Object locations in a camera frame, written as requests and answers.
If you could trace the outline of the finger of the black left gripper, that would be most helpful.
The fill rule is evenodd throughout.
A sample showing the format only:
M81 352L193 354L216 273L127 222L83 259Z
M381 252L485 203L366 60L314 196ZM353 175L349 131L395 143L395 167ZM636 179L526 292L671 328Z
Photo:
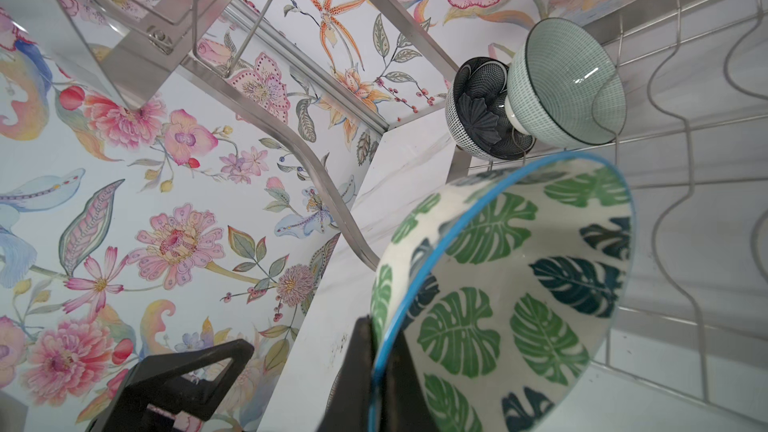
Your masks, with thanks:
M89 431L172 431L186 413L209 420L255 351L243 340L184 353L152 355L133 367Z

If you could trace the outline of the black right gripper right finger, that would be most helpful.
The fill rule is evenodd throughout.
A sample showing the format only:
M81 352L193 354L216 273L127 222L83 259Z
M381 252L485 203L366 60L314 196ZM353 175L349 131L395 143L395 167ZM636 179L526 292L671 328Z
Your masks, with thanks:
M383 384L383 430L437 432L403 335L398 335L386 365Z

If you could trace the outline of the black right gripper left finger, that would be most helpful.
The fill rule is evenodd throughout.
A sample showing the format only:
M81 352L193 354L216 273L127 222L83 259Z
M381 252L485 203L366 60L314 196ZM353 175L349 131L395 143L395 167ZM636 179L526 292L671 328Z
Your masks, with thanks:
M363 432L369 429L374 357L372 321L369 316L364 316L354 324L336 387L318 432Z

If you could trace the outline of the green leaf pattern bowl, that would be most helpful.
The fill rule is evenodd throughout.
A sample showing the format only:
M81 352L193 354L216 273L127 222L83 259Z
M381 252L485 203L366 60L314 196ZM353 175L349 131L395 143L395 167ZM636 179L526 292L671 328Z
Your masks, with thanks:
M532 431L567 397L614 322L635 206L608 160L561 153L471 175L421 200L373 282L372 398L403 339L440 431Z

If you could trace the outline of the dark patterned bowl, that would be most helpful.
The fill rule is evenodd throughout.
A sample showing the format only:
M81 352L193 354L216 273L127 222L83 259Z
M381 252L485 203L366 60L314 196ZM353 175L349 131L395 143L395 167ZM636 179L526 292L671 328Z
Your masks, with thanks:
M520 160L536 139L515 128L506 115L508 66L490 57L462 64L446 97L445 114L457 145L489 161Z

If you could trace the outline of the pale green bowl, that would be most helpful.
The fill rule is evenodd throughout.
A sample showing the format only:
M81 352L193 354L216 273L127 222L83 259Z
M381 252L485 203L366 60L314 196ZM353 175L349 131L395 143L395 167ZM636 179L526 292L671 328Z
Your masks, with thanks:
M535 139L575 149L614 141L627 119L626 96L605 49L562 18L537 23L507 76L505 112Z

